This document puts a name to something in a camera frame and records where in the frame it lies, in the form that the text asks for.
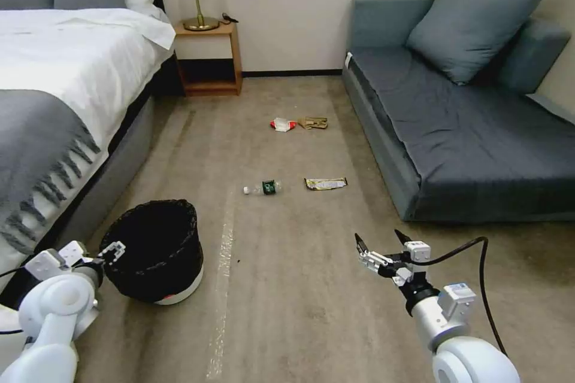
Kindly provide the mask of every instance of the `gray blanket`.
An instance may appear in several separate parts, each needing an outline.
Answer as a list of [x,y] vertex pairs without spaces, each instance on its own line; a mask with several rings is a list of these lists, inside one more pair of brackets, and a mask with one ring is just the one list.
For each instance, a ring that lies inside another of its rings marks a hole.
[[[93,162],[82,144],[93,154],[100,151],[80,118],[56,97],[39,91],[0,90],[0,236],[15,249],[32,253],[39,240],[23,223],[23,213],[46,222],[33,194],[59,206],[65,200],[61,184],[73,187],[67,171],[81,177],[71,154]],[[59,178],[60,186],[52,178]]]
[[420,176],[414,220],[575,211],[573,124],[501,87],[457,86],[404,48],[356,50],[353,58],[377,93],[382,126]]

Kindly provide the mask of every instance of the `black trash bag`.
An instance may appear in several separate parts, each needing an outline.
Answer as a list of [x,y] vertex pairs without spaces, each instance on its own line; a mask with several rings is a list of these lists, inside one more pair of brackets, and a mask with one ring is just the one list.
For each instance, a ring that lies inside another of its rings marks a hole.
[[126,252],[105,265],[106,276],[125,296],[157,302],[193,283],[204,263],[196,210],[186,200],[153,200],[112,224],[100,251],[121,241]]

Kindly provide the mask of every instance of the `bed frame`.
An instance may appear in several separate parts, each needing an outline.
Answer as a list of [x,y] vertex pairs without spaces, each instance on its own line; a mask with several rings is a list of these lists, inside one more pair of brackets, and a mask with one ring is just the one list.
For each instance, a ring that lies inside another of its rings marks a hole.
[[[154,0],[154,4],[165,11],[164,0]],[[40,240],[36,251],[59,247],[73,240],[85,242],[104,221],[150,151],[154,112],[152,95],[184,95],[175,55],[162,64],[128,107],[120,129],[108,146],[109,158]],[[16,272],[0,293],[0,303],[17,308],[35,283],[27,271]]]

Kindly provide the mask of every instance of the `beige carpet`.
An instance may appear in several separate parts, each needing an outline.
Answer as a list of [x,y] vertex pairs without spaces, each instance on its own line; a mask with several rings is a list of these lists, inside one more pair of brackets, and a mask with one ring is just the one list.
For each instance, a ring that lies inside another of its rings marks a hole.
[[[268,125],[304,115],[328,117],[329,128]],[[303,184],[340,176],[345,189]],[[284,182],[282,194],[242,195],[270,178]],[[104,310],[77,343],[78,382],[432,382],[402,295],[357,261],[355,232],[391,253],[394,228],[435,256],[488,236],[489,298],[523,381],[573,380],[575,225],[402,223],[339,77],[249,79],[240,97],[157,100],[149,160],[90,248],[126,209],[172,198],[198,210],[202,284],[161,308],[106,282]],[[433,267],[431,281],[478,292],[479,251]],[[480,302],[472,324],[494,342]]]

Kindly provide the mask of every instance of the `candy wrapper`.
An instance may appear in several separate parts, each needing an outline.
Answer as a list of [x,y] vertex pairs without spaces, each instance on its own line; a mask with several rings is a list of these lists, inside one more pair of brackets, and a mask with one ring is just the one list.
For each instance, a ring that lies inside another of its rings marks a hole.
[[276,118],[275,120],[270,121],[270,126],[278,132],[287,132],[294,129],[297,124],[297,121],[289,121],[285,118]]
[[347,178],[333,178],[333,179],[320,179],[310,180],[304,178],[305,186],[310,190],[333,190],[340,189],[347,185]]
[[298,118],[298,123],[305,130],[326,129],[328,127],[328,119],[325,117]]

